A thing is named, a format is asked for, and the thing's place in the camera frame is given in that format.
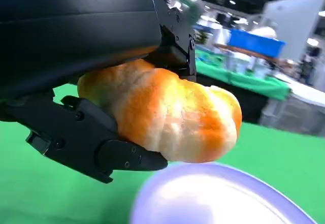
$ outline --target background table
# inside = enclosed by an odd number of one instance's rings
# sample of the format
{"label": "background table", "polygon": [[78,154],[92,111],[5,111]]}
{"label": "background table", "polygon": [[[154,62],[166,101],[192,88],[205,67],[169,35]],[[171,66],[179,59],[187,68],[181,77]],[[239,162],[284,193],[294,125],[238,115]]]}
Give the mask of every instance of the background table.
{"label": "background table", "polygon": [[[56,89],[57,101],[76,87]],[[113,173],[108,185],[74,172],[32,149],[28,130],[0,122],[0,223],[126,224],[148,172]],[[275,187],[319,224],[325,223],[323,139],[243,124],[236,147],[219,162]]]}

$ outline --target bread roll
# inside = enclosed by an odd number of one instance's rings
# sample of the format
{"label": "bread roll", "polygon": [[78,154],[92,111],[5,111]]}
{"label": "bread roll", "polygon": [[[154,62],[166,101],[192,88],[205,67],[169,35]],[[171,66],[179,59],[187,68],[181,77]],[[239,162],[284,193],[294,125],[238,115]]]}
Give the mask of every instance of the bread roll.
{"label": "bread roll", "polygon": [[239,135],[241,109],[231,93],[142,59],[85,74],[78,93],[115,117],[121,136],[169,161],[214,161]]}

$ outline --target green table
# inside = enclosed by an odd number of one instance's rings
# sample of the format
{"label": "green table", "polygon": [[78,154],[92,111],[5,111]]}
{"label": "green table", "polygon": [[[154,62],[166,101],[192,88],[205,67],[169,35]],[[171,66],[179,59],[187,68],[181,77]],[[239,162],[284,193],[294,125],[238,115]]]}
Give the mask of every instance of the green table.
{"label": "green table", "polygon": [[[57,98],[76,87],[56,89]],[[113,174],[108,185],[42,157],[24,139],[28,130],[0,122],[0,223],[124,224],[148,172]],[[219,162],[272,185],[325,223],[324,139],[243,124],[236,147]]]}
{"label": "green table", "polygon": [[206,63],[196,59],[198,73],[213,79],[231,84],[236,87],[247,89],[272,99],[285,100],[290,93],[287,83],[276,78],[256,78],[252,73],[238,74],[230,72],[212,63]]}

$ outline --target person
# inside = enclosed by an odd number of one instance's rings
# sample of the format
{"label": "person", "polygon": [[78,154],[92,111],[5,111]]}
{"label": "person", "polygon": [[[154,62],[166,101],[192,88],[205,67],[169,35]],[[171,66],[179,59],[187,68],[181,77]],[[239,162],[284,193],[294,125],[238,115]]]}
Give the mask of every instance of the person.
{"label": "person", "polygon": [[307,85],[311,85],[310,78],[313,70],[314,70],[314,60],[309,55],[305,54],[304,58],[301,61],[301,72],[300,72],[299,81],[304,82]]}
{"label": "person", "polygon": [[[320,57],[321,49],[314,48],[310,57],[314,68],[309,76],[310,84],[317,90],[325,92],[325,60]],[[302,126],[303,132],[310,135],[325,137],[325,108],[313,106]]]}
{"label": "person", "polygon": [[311,80],[315,89],[325,92],[325,56],[321,56],[321,52],[322,50],[316,47],[310,54],[315,67],[311,74]]}

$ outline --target white wall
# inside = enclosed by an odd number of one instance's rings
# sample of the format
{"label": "white wall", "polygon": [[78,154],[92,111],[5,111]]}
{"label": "white wall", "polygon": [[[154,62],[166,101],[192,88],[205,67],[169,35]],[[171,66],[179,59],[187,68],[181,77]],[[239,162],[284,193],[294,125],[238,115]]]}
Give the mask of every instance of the white wall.
{"label": "white wall", "polygon": [[286,42],[280,58],[300,60],[318,23],[324,0],[278,0],[265,6],[262,22],[277,23],[277,39]]}

